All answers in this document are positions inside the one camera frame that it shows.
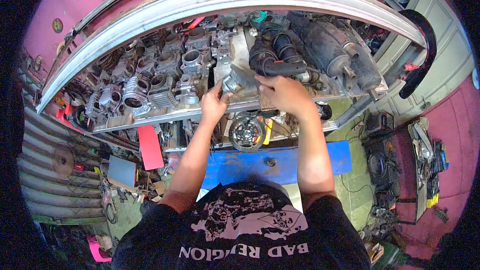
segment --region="brake disc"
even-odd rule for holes
[[[244,153],[258,150],[264,143],[267,133],[265,124],[256,118],[237,118],[228,130],[232,146]]]

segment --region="concrete floor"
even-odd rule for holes
[[[328,103],[333,110],[332,119],[336,119],[348,110],[352,105],[352,100],[336,99],[330,100]],[[366,186],[361,189],[364,185],[370,185],[370,176],[367,170],[365,151],[363,150],[361,142],[355,137],[358,134],[351,131],[361,120],[361,117],[357,117],[344,128],[326,137],[327,142],[349,140],[352,171],[343,175],[343,183],[341,176],[336,175],[334,177],[335,190],[338,199],[342,202],[345,214],[357,231],[362,230],[365,226],[373,200],[372,191],[369,187]],[[301,207],[300,193],[296,183],[285,185],[284,187],[288,191],[293,205],[297,208]],[[121,239],[123,235],[133,228],[142,218],[139,211],[140,203],[134,202],[130,196],[128,199],[128,201],[121,203],[118,196],[114,198],[118,209],[118,222],[116,224],[108,224],[112,237]]]

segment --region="man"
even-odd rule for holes
[[[360,237],[336,198],[318,110],[300,82],[256,76],[260,92],[300,125],[298,188],[304,214],[285,190],[258,182],[221,184],[195,203],[210,138],[231,93],[221,81],[201,100],[202,117],[170,187],[120,241],[113,269],[369,269]]]

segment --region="printed graphic on shirt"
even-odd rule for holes
[[[220,260],[227,257],[230,254],[237,254],[241,256],[260,259],[263,255],[268,255],[271,258],[281,258],[282,256],[291,256],[295,253],[303,254],[308,253],[308,244],[292,244],[275,246],[271,248],[260,248],[257,246],[250,246],[242,243],[233,245],[231,249],[202,249],[196,247],[181,247],[179,258],[192,258],[196,261],[206,258],[207,261]]]
[[[202,219],[191,228],[195,232],[203,230],[207,242],[217,238],[236,239],[243,234],[286,240],[287,236],[308,228],[303,213],[291,205],[271,212],[274,204],[268,194],[231,188],[225,194],[227,198],[206,203],[202,211],[195,211]]]

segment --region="curved metal rail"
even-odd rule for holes
[[[136,36],[171,23],[231,9],[299,9],[344,16],[385,28],[426,46],[416,25],[375,0],[147,0],[99,28],[69,56],[46,82],[37,113],[82,69]]]

